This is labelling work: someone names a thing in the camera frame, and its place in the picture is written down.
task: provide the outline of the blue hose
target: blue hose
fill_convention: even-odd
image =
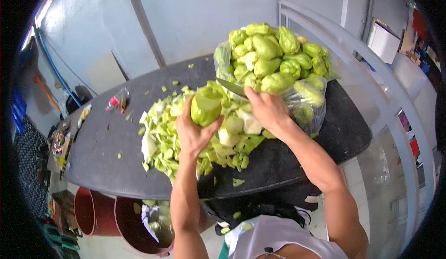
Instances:
[[[62,83],[62,85],[65,87],[65,89],[68,91],[68,93],[71,95],[71,97],[73,98],[73,100],[76,102],[76,104],[80,107],[81,104],[79,103],[79,101],[76,99],[75,95],[71,92],[70,88],[68,87],[68,85],[65,83],[65,81],[63,80],[62,76],[60,76],[59,71],[57,71],[56,66],[53,63],[53,60],[51,59],[48,50],[46,49],[45,46],[45,42],[43,42],[43,38],[42,35],[40,33],[40,29],[39,28],[34,28],[37,32],[37,35],[39,36],[39,40],[40,43],[42,44],[42,48],[45,51],[46,56],[48,57],[49,63],[51,64],[51,66],[53,67],[54,72],[56,72],[57,77],[59,78],[60,82]]]

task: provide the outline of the knife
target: knife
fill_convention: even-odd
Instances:
[[[220,85],[222,85],[223,87],[228,89],[228,91],[230,91],[230,92],[232,92],[232,93],[234,93],[234,94],[236,94],[236,95],[238,95],[238,96],[240,96],[240,97],[242,97],[244,99],[248,99],[246,97],[245,92],[244,92],[242,87],[236,85],[235,83],[231,83],[231,82],[228,82],[226,80],[223,80],[223,79],[221,79],[219,77],[216,77],[216,78],[217,78],[217,81],[220,83]]]

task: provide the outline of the white shirt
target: white shirt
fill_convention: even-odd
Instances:
[[[254,259],[265,254],[266,247],[276,252],[293,243],[313,251],[321,259],[348,259],[336,243],[313,237],[292,219],[269,215],[260,215],[240,223],[225,234],[225,242],[229,246],[229,259]]]

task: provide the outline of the person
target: person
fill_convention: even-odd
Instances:
[[[229,258],[365,258],[367,235],[359,222],[355,200],[336,163],[291,119],[280,97],[255,93],[250,87],[245,89],[245,94],[254,117],[288,145],[309,181],[324,193],[329,241],[313,237],[291,219],[260,215],[250,220],[253,227],[238,236],[235,246],[231,242]],[[181,259],[208,258],[198,233],[200,205],[195,171],[199,153],[223,122],[220,117],[206,128],[194,124],[190,117],[192,98],[187,100],[183,114],[175,122],[181,152],[170,212],[175,231],[175,258]]]

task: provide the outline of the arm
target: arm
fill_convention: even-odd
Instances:
[[[294,123],[281,98],[267,93],[256,94],[251,88],[246,88],[245,94],[251,102],[254,117],[288,145],[308,179],[324,193],[330,241],[337,243],[349,259],[365,258],[367,235],[336,163]]]
[[[203,129],[194,124],[190,117],[192,99],[193,96],[190,96],[184,104],[183,114],[175,122],[181,152],[177,177],[170,196],[170,215],[175,231],[175,257],[180,259],[208,258],[203,239],[198,233],[200,205],[196,167],[198,155],[223,122],[221,117]]]

